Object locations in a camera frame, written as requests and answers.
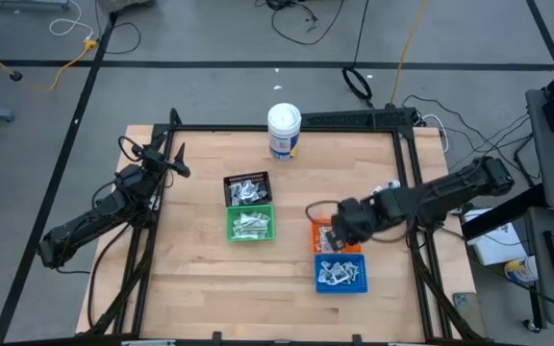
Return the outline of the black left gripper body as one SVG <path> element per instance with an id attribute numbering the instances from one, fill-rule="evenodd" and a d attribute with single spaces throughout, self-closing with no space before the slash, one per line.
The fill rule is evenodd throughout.
<path id="1" fill-rule="evenodd" d="M 152 146 L 136 146 L 135 155 L 138 160 L 142 161 L 142 167 L 147 173 L 161 177 L 170 169 L 170 163 L 166 160 L 165 155 Z"/>

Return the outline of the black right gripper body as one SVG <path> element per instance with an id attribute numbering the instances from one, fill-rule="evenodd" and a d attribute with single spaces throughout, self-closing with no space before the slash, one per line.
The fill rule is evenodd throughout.
<path id="1" fill-rule="evenodd" d="M 331 216 L 332 239 L 335 244 L 359 244 L 371 239 L 378 216 L 367 200 L 348 198 L 338 203 Z"/>

